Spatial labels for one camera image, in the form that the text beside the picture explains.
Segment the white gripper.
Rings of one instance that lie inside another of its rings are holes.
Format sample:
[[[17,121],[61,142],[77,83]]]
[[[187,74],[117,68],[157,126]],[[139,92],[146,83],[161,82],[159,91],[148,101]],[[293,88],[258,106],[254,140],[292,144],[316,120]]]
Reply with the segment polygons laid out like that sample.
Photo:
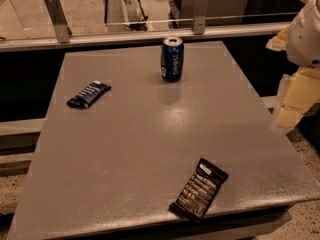
[[[287,35],[290,27],[282,29],[266,44],[272,51],[287,49]],[[276,131],[291,131],[301,121],[304,114],[320,100],[320,70],[300,67],[289,80],[289,87],[283,107],[273,112],[272,127]]]

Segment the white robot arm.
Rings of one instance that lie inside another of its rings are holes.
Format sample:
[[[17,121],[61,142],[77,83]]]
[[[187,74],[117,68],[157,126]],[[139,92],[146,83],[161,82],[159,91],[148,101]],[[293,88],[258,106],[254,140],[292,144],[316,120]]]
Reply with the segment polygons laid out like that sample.
[[[271,38],[266,48],[285,51],[298,66],[280,80],[271,128],[286,134],[320,100],[320,0],[308,0],[291,24]]]

